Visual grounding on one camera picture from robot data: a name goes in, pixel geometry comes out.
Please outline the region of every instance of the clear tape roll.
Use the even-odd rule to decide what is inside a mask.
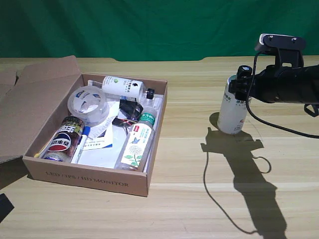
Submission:
[[[89,127],[103,122],[109,113],[104,92],[95,86],[84,86],[74,91],[68,99],[68,109]]]

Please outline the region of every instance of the cardboard box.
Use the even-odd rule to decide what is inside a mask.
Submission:
[[[88,80],[104,75],[82,74],[74,56],[52,59],[24,68],[15,84],[15,72],[0,74],[0,162],[23,157],[35,180],[147,196],[167,98],[167,82],[143,81],[163,94],[163,104],[145,172],[131,172],[34,158],[70,113],[67,100]]]

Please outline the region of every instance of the can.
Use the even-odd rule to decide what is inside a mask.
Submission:
[[[236,79],[236,75],[229,77],[227,80],[217,121],[219,130],[227,134],[239,133],[247,116],[246,101],[237,100],[235,94],[228,90],[229,83],[234,79]]]
[[[64,118],[43,158],[71,162],[83,129],[84,123],[81,119],[74,116]]]

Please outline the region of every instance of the plastic bottle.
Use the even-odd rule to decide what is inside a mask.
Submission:
[[[103,80],[102,91],[107,98],[116,98],[140,103],[149,92],[154,90],[146,88],[142,81],[135,81],[115,76],[106,76]]]
[[[115,163],[115,169],[142,172],[144,170],[154,137],[154,123],[157,111],[145,106],[140,120],[134,124],[123,144]]]
[[[227,80],[217,121],[219,130],[227,134],[239,133],[247,115],[246,101],[237,100],[235,95],[228,91],[229,83],[234,79],[236,79],[236,75]]]

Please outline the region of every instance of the snack can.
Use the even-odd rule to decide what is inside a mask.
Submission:
[[[64,118],[43,158],[71,162],[83,129],[84,123],[81,119],[74,116]]]

